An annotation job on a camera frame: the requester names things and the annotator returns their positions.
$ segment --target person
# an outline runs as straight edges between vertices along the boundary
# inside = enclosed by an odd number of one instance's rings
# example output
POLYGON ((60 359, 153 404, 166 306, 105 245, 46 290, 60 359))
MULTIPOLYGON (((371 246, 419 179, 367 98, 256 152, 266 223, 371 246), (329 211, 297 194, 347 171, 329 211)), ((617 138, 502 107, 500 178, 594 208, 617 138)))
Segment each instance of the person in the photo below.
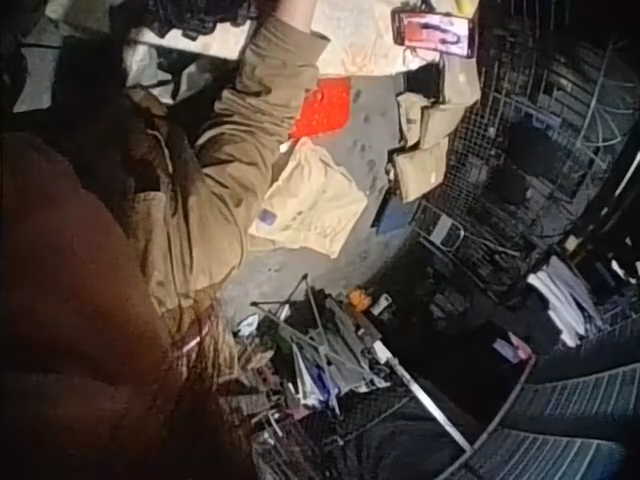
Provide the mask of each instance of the person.
POLYGON ((7 478, 255 478, 215 293, 315 85, 315 4, 279 0, 194 149, 147 92, 86 81, 41 138, 3 134, 7 478))

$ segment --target wire rack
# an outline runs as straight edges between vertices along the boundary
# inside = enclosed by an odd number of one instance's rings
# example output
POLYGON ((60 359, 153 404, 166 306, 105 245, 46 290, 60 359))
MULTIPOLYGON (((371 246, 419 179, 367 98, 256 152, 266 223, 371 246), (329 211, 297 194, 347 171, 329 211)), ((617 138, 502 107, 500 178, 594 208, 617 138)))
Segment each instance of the wire rack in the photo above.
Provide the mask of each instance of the wire rack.
MULTIPOLYGON (((640 82, 625 44, 601 49, 571 39, 570 2, 481 2, 481 99, 449 142, 448 171, 426 202, 461 225, 451 256, 496 296, 567 232, 598 192, 638 117, 640 82), (507 131, 523 118, 564 152, 553 180, 527 176, 523 205, 487 195, 505 159, 507 131)), ((429 215, 414 223, 434 228, 429 215)))

